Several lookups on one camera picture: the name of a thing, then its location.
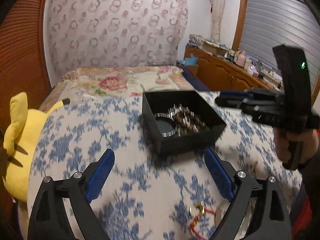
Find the yellow plush toy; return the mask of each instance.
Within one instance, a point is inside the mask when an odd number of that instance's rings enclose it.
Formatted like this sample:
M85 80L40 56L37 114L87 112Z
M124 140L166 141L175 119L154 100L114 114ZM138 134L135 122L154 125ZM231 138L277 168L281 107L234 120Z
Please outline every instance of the yellow plush toy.
M9 155L3 182L14 198L27 202L30 166L41 130L54 110L69 103L69 99L64 99L53 105L48 113L43 113L28 110L27 94L24 92L11 98L11 124L4 134L3 143Z

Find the open black box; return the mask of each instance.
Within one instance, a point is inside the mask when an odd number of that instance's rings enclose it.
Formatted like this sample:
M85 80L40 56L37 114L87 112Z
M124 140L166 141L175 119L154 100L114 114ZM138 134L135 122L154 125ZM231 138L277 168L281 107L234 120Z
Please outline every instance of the open black box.
M180 137L175 134L164 138L162 133L167 130L159 128L154 114L167 113L174 104L188 107L201 117L209 130ZM161 157L213 146L226 126L226 123L196 91L145 92L142 96L142 115L147 123L154 149Z

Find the bedspread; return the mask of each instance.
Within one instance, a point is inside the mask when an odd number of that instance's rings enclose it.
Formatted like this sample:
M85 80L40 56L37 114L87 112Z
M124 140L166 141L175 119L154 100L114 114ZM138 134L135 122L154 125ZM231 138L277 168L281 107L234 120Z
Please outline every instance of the bedspread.
M275 154L270 127L255 124L239 110L220 108L215 92L200 95L227 126L215 149L222 160L251 177L279 181L290 210L300 188L298 171L285 170ZM49 116L30 170L28 213L42 179L69 178L98 160L107 148L115 152L115 166L91 207L111 240L196 240L188 230L188 207L203 201L215 210L223 203L207 170L203 153L189 152L160 161L152 151L148 130L141 118L142 97L83 100ZM83 239L69 200L67 215L78 239ZM249 206L247 216L252 212ZM211 216L197 230L210 237L217 223ZM238 233L237 239L244 236Z
M84 95L107 99L140 96L143 91L193 90L181 72L176 66L77 68L62 77L39 109L47 112L65 98L78 103Z

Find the person's arm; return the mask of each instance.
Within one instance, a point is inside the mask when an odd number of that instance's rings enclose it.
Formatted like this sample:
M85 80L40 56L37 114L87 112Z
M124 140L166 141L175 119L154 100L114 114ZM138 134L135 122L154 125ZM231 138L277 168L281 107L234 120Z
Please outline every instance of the person's arm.
M299 135L287 133L285 137L278 129L274 132L276 153L283 162L287 162L291 157L288 139L303 141L298 169L310 200L312 221L306 230L297 233L295 240L320 239L320 145L316 130L307 130Z

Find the window blind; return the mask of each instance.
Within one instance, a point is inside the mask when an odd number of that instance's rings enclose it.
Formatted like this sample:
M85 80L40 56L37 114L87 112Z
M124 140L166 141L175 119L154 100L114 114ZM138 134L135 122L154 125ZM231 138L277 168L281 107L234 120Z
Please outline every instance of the window blind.
M312 90L320 67L320 26L308 6L303 0L248 0L239 48L277 69L272 47L280 44L304 49Z

